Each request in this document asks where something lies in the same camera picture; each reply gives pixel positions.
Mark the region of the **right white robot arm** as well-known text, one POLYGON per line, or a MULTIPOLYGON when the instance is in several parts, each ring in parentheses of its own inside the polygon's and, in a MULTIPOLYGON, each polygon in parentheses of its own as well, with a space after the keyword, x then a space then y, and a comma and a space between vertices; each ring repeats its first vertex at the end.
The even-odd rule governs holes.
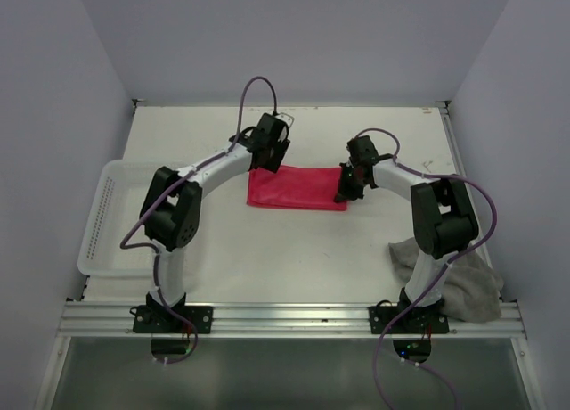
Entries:
POLYGON ((479 225, 466 185, 456 176, 423 176, 380 155, 367 135, 346 145, 334 202, 360 200, 364 189, 382 188, 411 204, 413 237, 419 248, 411 278, 402 288, 395 320, 407 332, 416 332, 443 305, 442 289, 452 258, 465 251, 479 235, 479 225))

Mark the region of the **pink towel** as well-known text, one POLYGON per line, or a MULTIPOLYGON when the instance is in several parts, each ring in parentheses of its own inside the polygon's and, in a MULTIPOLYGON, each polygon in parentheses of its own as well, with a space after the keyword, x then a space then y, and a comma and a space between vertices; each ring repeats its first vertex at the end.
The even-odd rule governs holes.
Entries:
POLYGON ((341 168, 280 166, 276 173, 258 168, 249 172, 247 204, 264 209, 346 211, 334 202, 341 168))

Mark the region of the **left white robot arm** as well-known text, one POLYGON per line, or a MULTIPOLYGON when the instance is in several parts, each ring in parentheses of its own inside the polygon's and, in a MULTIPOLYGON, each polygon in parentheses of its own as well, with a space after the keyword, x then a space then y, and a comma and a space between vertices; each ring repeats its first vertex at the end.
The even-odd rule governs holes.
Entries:
POLYGON ((159 305, 153 320, 165 332, 183 326, 183 259, 185 247, 199 230, 203 200, 227 181, 264 169, 278 171, 289 148, 288 122, 265 113, 257 125, 240 131, 212 156, 190 166, 158 169, 140 219, 155 253, 150 296, 159 305))

